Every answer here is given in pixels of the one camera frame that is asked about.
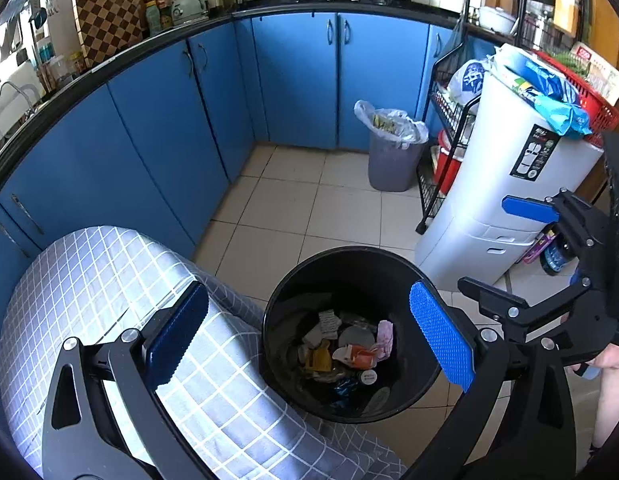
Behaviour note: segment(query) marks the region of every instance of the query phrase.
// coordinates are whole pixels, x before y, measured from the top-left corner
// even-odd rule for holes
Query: white pot
[[[516,18],[500,7],[481,7],[478,9],[478,24],[501,34],[510,34]]]

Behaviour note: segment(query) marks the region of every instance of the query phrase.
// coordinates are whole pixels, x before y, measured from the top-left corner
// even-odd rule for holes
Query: black label
[[[510,175],[531,182],[536,181],[545,164],[547,164],[549,156],[556,148],[559,139],[558,134],[535,124],[525,141],[516,164],[510,171]]]

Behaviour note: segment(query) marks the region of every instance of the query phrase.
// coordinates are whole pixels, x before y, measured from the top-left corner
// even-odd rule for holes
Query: checkered cutting board
[[[72,0],[74,20],[88,67],[141,41],[135,0]]]

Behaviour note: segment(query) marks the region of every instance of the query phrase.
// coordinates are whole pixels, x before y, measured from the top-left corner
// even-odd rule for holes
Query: white plastic bag
[[[489,70],[487,60],[470,59],[449,80],[449,97],[465,106],[483,92],[485,70]]]
[[[403,110],[377,110],[367,101],[357,101],[353,112],[375,135],[396,142],[396,147],[402,150],[408,149],[412,144],[424,144],[429,139],[425,123],[414,121]]]

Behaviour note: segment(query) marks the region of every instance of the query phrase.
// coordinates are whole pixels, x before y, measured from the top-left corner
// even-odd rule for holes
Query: black countertop
[[[210,28],[218,27],[234,20],[290,12],[359,12],[392,16],[448,28],[453,28],[459,18],[456,12],[415,2],[402,2],[400,7],[394,7],[353,2],[351,0],[308,3],[282,3],[281,0],[253,0],[248,2],[246,7],[245,10],[239,10],[229,15],[186,23],[185,25],[167,30],[154,38],[142,41],[104,61],[63,88],[40,108],[27,123],[21,126],[0,151],[0,190],[5,181],[10,177],[12,171],[14,171],[14,168],[27,155],[29,150],[83,98],[130,65],[170,44],[185,40]]]

